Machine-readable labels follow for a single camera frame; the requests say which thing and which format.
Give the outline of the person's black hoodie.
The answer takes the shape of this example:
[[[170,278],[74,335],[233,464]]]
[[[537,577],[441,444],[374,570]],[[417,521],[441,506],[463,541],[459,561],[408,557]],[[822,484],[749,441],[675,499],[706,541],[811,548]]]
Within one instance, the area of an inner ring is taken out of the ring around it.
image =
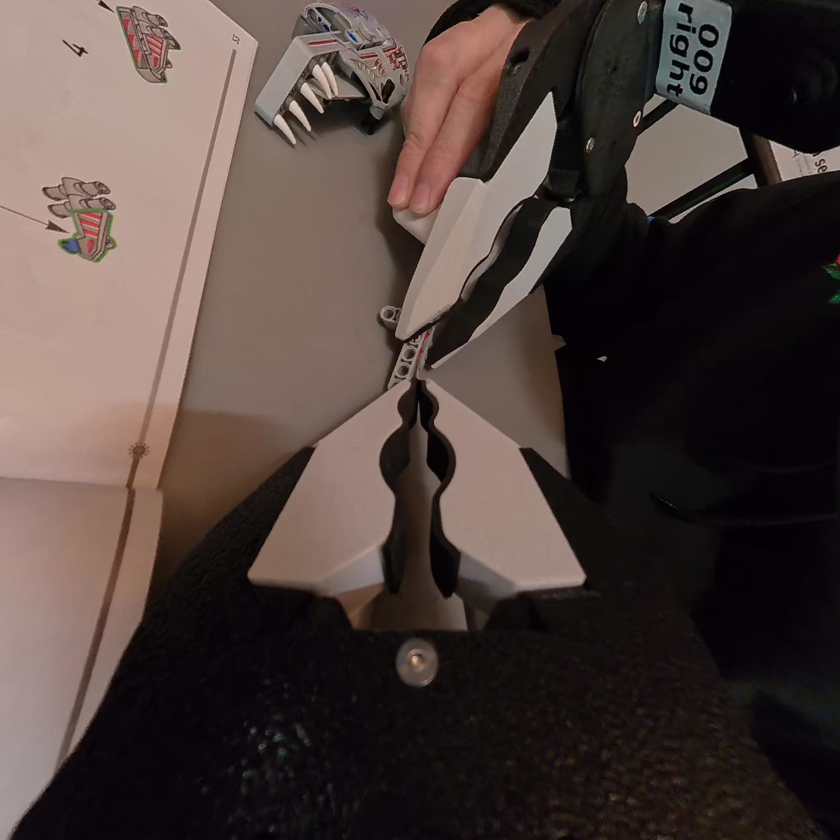
[[[752,741],[838,838],[838,172],[679,221],[572,207],[546,282],[573,480],[663,564]]]

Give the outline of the grey desk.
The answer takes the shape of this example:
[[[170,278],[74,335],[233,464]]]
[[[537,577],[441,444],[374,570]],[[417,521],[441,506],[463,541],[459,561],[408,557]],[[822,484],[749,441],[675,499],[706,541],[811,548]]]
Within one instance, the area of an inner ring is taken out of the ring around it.
[[[399,122],[311,113],[292,148],[254,112],[306,2],[216,2],[258,41],[161,487],[152,597],[215,523],[302,447],[376,398],[422,246],[386,203]]]

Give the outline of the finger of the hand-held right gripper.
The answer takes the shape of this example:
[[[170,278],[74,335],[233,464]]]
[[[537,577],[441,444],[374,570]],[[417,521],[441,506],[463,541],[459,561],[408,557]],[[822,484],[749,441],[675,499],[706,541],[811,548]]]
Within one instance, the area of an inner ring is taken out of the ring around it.
[[[400,341],[439,320],[459,299],[505,220],[543,183],[556,131],[553,96],[547,95],[489,180],[452,181],[402,305],[395,329]]]
[[[567,206],[546,198],[524,201],[496,259],[435,328],[426,368],[441,365],[530,295],[571,234],[572,215]]]

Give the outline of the black metal frame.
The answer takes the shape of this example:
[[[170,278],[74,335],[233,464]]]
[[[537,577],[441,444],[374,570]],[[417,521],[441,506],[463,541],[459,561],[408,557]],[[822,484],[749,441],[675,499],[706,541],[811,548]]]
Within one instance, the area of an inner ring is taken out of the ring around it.
[[[704,113],[654,97],[646,106],[633,200],[668,220],[737,187],[781,180],[769,141]]]

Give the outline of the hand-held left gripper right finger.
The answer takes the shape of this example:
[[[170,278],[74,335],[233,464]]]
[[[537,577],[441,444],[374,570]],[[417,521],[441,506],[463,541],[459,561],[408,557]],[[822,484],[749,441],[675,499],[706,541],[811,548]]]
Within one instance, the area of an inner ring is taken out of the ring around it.
[[[503,601],[585,583],[585,571],[555,515],[564,478],[446,392],[421,384],[427,466],[438,479],[429,557],[441,595]]]

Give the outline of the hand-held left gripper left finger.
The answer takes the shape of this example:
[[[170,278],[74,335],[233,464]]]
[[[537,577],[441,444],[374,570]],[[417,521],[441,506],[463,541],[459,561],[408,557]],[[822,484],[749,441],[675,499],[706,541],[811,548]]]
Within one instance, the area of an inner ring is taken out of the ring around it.
[[[417,381],[404,381],[317,442],[248,571],[252,584],[341,601],[399,591],[407,518],[397,492],[417,398]]]

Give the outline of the building instruction booklet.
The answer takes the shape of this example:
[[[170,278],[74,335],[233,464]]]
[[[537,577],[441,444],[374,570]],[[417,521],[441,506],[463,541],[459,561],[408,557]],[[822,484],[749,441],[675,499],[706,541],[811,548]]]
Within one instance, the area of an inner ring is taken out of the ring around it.
[[[211,2],[2,2],[2,813],[139,623],[256,41]]]

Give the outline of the white printed box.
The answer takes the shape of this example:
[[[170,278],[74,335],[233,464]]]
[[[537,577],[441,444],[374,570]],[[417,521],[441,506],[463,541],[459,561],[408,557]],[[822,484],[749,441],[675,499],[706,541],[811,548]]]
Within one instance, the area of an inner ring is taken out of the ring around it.
[[[805,153],[770,142],[770,150],[782,181],[839,171],[839,147],[818,153]]]

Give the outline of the person's right forearm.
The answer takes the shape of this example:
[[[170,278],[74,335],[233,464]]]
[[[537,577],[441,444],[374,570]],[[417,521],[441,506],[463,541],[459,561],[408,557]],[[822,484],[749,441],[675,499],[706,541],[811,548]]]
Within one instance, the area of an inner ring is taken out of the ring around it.
[[[543,18],[560,3],[561,1],[456,1],[441,14],[424,43],[457,24],[478,18],[491,7],[502,7],[512,12],[516,18],[528,20]]]

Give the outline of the small grey toy brick piece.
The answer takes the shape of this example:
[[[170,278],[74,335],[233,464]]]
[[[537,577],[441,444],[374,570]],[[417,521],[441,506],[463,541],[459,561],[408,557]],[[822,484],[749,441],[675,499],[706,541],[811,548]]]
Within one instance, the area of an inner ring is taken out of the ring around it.
[[[379,321],[383,327],[395,332],[401,308],[385,306],[380,310]],[[429,325],[424,331],[402,343],[402,347],[396,357],[391,376],[386,384],[385,390],[390,391],[396,385],[410,381],[422,370],[426,363],[426,356],[431,347],[436,325]]]

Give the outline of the person's right hand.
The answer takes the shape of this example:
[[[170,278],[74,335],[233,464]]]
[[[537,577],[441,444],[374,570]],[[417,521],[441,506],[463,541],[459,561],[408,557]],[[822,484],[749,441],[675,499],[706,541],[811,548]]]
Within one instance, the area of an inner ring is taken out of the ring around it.
[[[529,20],[493,5],[423,47],[403,110],[391,208],[424,217],[441,204],[492,121],[502,68]]]

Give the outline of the grey toy model with teeth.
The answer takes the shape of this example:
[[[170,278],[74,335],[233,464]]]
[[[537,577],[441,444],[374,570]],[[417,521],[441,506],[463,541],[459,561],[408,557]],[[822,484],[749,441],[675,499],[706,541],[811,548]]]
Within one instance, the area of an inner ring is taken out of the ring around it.
[[[303,109],[360,104],[360,130],[377,133],[406,99],[412,69],[402,43],[374,15],[357,6],[305,6],[290,44],[255,100],[255,112],[290,146],[312,125]]]

